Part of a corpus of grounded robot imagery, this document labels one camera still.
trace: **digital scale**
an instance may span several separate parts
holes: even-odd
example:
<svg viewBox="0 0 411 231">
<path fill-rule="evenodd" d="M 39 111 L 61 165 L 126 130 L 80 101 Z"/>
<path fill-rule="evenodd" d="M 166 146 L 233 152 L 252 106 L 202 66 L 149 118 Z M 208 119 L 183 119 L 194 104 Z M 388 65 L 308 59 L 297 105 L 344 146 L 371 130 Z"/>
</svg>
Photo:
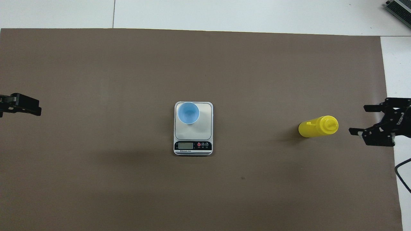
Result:
<svg viewBox="0 0 411 231">
<path fill-rule="evenodd" d="M 192 102 L 200 115 L 193 124 L 183 123 L 177 115 L 179 107 L 174 106 L 174 153 L 185 156 L 207 156 L 212 153 L 213 106 L 210 102 Z"/>
</svg>

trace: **brown paper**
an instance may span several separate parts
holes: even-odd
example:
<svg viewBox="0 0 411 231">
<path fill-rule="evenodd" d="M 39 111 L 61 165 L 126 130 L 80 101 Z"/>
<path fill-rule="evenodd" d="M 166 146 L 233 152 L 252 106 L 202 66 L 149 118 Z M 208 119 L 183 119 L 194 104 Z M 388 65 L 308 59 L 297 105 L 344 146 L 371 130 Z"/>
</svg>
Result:
<svg viewBox="0 0 411 231">
<path fill-rule="evenodd" d="M 401 230 L 379 37 L 2 29 L 0 230 Z M 177 101 L 214 105 L 214 152 L 173 153 Z M 334 135 L 298 124 L 338 119 Z"/>
</svg>

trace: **yellow bottle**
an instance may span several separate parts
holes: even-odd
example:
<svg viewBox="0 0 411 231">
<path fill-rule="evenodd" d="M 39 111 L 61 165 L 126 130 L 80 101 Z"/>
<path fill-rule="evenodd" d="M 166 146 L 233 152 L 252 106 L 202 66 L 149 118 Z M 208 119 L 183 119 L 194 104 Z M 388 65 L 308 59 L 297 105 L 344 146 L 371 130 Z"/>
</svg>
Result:
<svg viewBox="0 0 411 231">
<path fill-rule="evenodd" d="M 303 137 L 328 136 L 338 130 L 336 118 L 326 115 L 309 121 L 304 121 L 298 126 L 298 131 Z"/>
</svg>

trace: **white table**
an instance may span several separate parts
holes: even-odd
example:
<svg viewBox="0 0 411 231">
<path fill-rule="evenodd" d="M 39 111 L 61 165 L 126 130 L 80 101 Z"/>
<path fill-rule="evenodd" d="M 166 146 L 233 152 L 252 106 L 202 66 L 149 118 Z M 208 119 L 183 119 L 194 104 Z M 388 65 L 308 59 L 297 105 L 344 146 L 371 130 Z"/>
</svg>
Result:
<svg viewBox="0 0 411 231">
<path fill-rule="evenodd" d="M 388 96 L 411 97 L 411 29 L 386 12 L 384 2 L 1 0 L 0 28 L 150 28 L 376 35 L 381 36 Z M 407 151 L 411 139 L 399 136 L 395 140 L 395 163 L 398 164 L 411 157 Z M 411 166 L 403 169 L 401 174 L 411 182 Z M 411 194 L 399 180 L 397 183 L 403 228 L 411 231 Z"/>
</svg>

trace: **cable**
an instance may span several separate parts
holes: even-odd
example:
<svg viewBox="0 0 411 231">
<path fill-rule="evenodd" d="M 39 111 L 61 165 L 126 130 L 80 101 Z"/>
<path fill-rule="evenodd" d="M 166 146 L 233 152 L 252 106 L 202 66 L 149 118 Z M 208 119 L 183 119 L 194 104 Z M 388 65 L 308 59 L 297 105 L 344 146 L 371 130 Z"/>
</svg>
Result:
<svg viewBox="0 0 411 231">
<path fill-rule="evenodd" d="M 403 162 L 397 164 L 397 166 L 395 166 L 395 168 L 394 168 L 394 171 L 395 171 L 395 174 L 398 176 L 399 180 L 400 180 L 400 181 L 402 182 L 402 184 L 405 186 L 405 188 L 411 193 L 411 189 L 408 187 L 408 185 L 404 182 L 404 180 L 402 179 L 402 177 L 401 177 L 401 176 L 399 175 L 399 173 L 398 173 L 398 168 L 399 168 L 400 166 L 408 163 L 408 162 L 411 162 L 411 158 L 408 159 L 408 160 L 406 160 L 406 161 L 403 161 Z"/>
</svg>

